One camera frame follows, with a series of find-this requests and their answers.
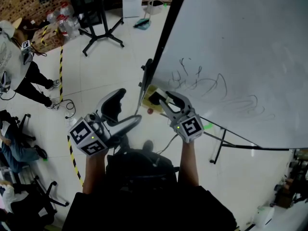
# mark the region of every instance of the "whiteboard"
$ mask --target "whiteboard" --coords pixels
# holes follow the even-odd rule
[[[184,0],[152,84],[256,145],[308,147],[308,0]]]

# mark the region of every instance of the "white sneaker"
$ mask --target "white sneaker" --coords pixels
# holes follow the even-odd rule
[[[48,91],[51,91],[52,89],[57,88],[57,87],[59,87],[60,85],[61,85],[61,81],[60,81],[59,79],[56,79],[56,80],[53,81],[53,85],[52,85],[52,87],[50,87],[50,88],[48,89]]]
[[[55,102],[55,101],[52,101],[51,105],[49,107],[47,107],[47,109],[50,109],[50,110],[58,110],[59,109],[59,103]]]

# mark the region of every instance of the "cardboard box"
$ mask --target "cardboard box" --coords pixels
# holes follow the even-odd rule
[[[47,28],[36,31],[32,38],[32,46],[40,53],[46,53],[64,44],[64,36],[58,28],[58,24],[52,23]]]

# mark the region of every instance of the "white shirt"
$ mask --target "white shirt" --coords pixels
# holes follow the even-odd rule
[[[7,212],[12,212],[11,203],[24,200],[29,194],[26,191],[22,191],[21,194],[14,192],[14,187],[11,185],[0,185],[5,189],[2,199],[4,202],[4,208]]]
[[[0,74],[6,71],[11,79],[11,89],[16,90],[26,76],[30,63],[24,65],[21,50],[10,40],[15,32],[12,24],[0,21],[0,28]]]
[[[6,131],[8,130],[10,126],[10,123],[6,122],[6,121],[2,121],[2,127],[0,127],[1,129],[1,133],[4,136]]]

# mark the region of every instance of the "whiteboard stand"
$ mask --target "whiteboard stand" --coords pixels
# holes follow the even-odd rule
[[[167,15],[166,22],[165,22],[165,25],[164,25],[164,28],[163,28],[157,49],[156,49],[154,59],[153,60],[149,59],[147,61],[146,65],[141,67],[144,70],[144,73],[143,73],[142,82],[139,83],[139,87],[141,87],[141,90],[140,90],[140,94],[139,94],[138,105],[137,105],[137,110],[135,112],[135,115],[137,114],[139,107],[141,106],[142,99],[143,99],[149,85],[151,84],[151,82],[153,80],[154,73],[156,71],[158,63],[160,61],[160,58],[161,58],[162,53],[164,51],[164,48],[166,46],[167,40],[168,40],[169,35],[171,33],[171,30],[173,28],[173,25],[174,25],[174,23],[177,19],[177,16],[179,14],[179,11],[181,9],[183,1],[184,0],[173,0],[172,1],[172,4],[170,6],[170,10],[169,10],[169,13]],[[238,149],[262,150],[262,151],[289,151],[289,150],[295,149],[295,148],[265,148],[265,147],[260,147],[258,145],[249,146],[249,145],[232,144],[232,143],[225,140],[225,135],[226,135],[227,132],[230,132],[230,133],[246,140],[247,142],[249,142],[251,144],[254,144],[254,143],[252,143],[251,141],[243,138],[242,136],[240,136],[240,135],[238,135],[238,134],[236,134],[236,133],[234,133],[234,132],[232,132],[232,131],[230,131],[230,130],[228,130],[228,129],[226,129],[226,128],[224,128],[224,127],[222,127],[222,126],[220,126],[220,125],[218,125],[218,124],[216,124],[216,123],[214,123],[210,120],[205,119],[204,117],[201,117],[201,119],[203,119],[207,122],[210,122],[210,123],[214,124],[215,126],[219,127],[221,130],[223,130],[222,138],[218,138],[218,137],[216,137],[212,134],[209,134],[205,131],[203,132],[207,136],[210,136],[210,137],[220,141],[220,145],[219,145],[218,152],[216,154],[215,159],[214,160],[211,159],[209,161],[212,164],[216,164],[222,147],[232,147],[232,148],[238,148]]]

